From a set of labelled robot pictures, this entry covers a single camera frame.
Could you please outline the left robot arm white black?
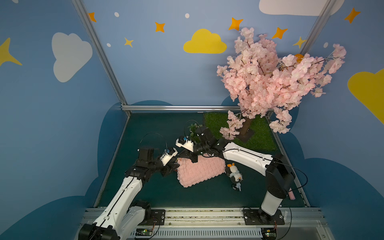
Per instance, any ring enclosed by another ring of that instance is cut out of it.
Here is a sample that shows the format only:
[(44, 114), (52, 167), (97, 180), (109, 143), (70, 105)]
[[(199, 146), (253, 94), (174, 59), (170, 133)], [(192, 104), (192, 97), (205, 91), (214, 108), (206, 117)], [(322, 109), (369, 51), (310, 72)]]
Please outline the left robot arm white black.
[(178, 168), (178, 151), (167, 148), (154, 157), (154, 149), (139, 149), (134, 165), (125, 172), (119, 190), (92, 224), (85, 224), (79, 231), (79, 240), (126, 240), (133, 230), (150, 221), (151, 207), (147, 202), (133, 203), (136, 195), (154, 173), (167, 175)]

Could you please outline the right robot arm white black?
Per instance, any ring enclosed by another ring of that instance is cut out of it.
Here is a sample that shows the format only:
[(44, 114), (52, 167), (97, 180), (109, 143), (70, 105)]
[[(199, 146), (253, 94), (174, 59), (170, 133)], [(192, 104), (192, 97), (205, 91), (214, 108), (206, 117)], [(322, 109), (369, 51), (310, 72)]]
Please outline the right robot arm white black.
[(257, 171), (266, 177), (267, 186), (259, 212), (274, 216), (292, 190), (291, 185), (296, 178), (292, 167), (278, 157), (246, 149), (224, 138), (217, 139), (207, 127), (197, 128), (196, 134), (200, 140), (197, 144), (183, 136), (176, 140), (176, 146), (184, 148), (180, 156), (191, 159), (193, 163), (198, 161), (199, 156), (219, 157)]

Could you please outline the penguin plush keychain decoration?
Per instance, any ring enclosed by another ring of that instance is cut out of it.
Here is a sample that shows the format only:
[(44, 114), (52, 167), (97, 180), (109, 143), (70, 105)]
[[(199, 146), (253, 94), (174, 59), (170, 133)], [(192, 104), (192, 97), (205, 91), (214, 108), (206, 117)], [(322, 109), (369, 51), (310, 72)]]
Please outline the penguin plush keychain decoration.
[(240, 173), (240, 171), (238, 170), (237, 166), (234, 163), (227, 164), (225, 171), (226, 171), (226, 175), (230, 178), (230, 180), (232, 182), (232, 188), (235, 191), (240, 192), (241, 191), (241, 182), (243, 181), (244, 178), (243, 178), (242, 174)]

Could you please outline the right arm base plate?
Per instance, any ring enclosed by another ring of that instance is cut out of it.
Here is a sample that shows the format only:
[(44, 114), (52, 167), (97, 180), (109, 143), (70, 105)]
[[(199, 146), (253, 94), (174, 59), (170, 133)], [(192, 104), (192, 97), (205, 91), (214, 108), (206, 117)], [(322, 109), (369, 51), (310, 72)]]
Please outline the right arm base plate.
[(270, 216), (260, 209), (244, 208), (243, 216), (247, 226), (285, 225), (284, 215), (280, 210), (277, 210), (273, 216)]

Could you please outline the pink knitted bag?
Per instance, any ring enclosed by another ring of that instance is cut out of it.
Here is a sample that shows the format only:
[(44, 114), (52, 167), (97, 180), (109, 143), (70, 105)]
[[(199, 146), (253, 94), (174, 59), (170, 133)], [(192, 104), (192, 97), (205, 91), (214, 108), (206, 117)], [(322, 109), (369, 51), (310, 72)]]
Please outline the pink knitted bag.
[(187, 158), (178, 158), (177, 178), (184, 188), (191, 187), (203, 181), (217, 177), (225, 172), (225, 160), (213, 157), (198, 156), (193, 163)]

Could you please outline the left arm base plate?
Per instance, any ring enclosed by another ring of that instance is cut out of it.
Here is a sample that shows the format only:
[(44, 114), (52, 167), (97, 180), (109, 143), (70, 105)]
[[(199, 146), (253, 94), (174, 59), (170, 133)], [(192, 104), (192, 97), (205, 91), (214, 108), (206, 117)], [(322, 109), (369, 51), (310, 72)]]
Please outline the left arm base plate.
[(163, 226), (165, 224), (166, 210), (164, 209), (151, 209), (150, 215), (145, 217), (143, 226)]

